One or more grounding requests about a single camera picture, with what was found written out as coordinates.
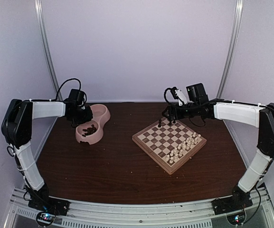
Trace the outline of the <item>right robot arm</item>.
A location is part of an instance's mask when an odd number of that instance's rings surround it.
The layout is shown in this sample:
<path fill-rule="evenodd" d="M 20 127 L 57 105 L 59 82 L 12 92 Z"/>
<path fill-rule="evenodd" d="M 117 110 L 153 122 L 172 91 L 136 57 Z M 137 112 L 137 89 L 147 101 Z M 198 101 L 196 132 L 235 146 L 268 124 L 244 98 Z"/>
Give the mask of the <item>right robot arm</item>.
<path fill-rule="evenodd" d="M 246 203 L 250 191 L 274 161 L 274 103 L 263 105 L 218 98 L 209 100 L 202 83 L 187 86 L 186 90 L 187 95 L 177 87 L 165 89 L 165 92 L 170 92 L 178 101 L 175 104 L 165 100 L 167 107 L 162 116 L 167 118 L 170 124 L 176 120 L 199 116 L 202 120 L 229 120 L 258 129 L 255 156 L 228 199 L 229 207 L 237 210 Z"/>

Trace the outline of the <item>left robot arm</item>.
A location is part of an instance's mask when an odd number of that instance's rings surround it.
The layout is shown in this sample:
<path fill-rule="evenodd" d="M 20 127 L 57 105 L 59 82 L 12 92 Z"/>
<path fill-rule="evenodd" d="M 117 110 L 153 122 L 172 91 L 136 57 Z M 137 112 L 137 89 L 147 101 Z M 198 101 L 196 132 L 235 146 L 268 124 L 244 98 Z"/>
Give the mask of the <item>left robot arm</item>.
<path fill-rule="evenodd" d="M 43 211 L 53 207 L 44 179 L 37 168 L 32 149 L 32 124 L 35 119 L 65 117 L 73 127 L 89 122 L 92 110 L 85 104 L 85 92 L 72 89 L 64 101 L 49 100 L 11 100 L 1 125 L 8 148 L 12 151 L 17 169 L 22 174 L 31 199 Z"/>

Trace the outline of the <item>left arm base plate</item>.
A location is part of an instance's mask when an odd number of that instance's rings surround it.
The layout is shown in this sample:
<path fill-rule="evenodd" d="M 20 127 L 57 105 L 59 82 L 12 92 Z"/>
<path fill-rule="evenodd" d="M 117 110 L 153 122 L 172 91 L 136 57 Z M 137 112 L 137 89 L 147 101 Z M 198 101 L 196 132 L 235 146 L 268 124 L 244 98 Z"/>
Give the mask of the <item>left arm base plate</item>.
<path fill-rule="evenodd" d="M 32 199 L 28 206 L 33 209 L 48 212 L 53 215 L 66 216 L 69 210 L 70 202 L 63 199 L 49 198 L 48 203 Z"/>

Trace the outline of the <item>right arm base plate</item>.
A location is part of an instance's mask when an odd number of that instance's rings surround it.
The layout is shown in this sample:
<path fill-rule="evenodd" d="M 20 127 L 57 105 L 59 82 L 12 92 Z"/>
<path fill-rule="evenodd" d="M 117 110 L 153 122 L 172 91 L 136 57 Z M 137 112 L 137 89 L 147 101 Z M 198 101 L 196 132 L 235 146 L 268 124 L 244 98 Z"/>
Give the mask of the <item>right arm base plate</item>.
<path fill-rule="evenodd" d="M 247 199 L 243 203 L 237 203 L 232 199 L 232 197 L 226 197 L 221 199 L 216 198 L 211 203 L 212 203 L 212 208 L 214 210 L 215 215 L 229 213 L 236 210 L 242 210 L 245 207 L 250 207 L 253 205 L 253 202 L 251 199 Z"/>

